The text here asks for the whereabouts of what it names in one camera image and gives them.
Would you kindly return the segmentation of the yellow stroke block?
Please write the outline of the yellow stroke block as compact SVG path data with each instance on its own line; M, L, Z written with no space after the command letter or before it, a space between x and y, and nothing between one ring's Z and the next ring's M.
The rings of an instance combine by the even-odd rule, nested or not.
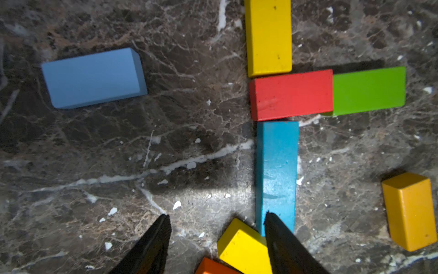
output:
M250 0L244 5L248 77L291 72L291 2Z

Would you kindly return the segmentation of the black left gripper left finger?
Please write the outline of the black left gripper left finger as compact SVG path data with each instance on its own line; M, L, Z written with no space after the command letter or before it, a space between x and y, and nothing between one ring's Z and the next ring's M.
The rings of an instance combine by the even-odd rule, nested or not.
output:
M162 214L111 274L162 274L168 255L172 227L170 216Z

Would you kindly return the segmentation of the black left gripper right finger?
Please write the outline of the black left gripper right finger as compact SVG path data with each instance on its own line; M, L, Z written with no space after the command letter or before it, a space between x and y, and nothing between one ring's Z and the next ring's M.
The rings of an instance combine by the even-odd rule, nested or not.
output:
M276 214L266 214L264 227L274 274L329 274Z

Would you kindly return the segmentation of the cyan block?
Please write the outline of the cyan block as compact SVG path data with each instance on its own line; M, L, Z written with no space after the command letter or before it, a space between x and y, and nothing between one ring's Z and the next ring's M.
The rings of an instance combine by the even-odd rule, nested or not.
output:
M263 237L267 212L294 231L299 130L298 122L257 123L255 223Z

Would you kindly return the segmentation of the green block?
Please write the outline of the green block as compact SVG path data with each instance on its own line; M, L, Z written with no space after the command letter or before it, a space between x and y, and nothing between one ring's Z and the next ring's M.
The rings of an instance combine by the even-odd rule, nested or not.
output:
M340 116L387 108L406 102L406 68L392 67L333 76L333 111Z

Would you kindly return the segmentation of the red block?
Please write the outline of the red block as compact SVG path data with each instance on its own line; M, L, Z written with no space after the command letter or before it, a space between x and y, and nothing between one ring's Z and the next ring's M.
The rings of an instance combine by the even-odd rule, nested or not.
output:
M272 121L333 111L333 71L256 78L249 83L252 119Z

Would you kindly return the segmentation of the small yellow block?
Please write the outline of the small yellow block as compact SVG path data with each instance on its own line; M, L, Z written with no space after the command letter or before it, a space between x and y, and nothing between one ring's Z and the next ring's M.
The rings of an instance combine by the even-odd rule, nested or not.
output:
M392 240L412 252L436 243L430 178L405 172L382 182Z

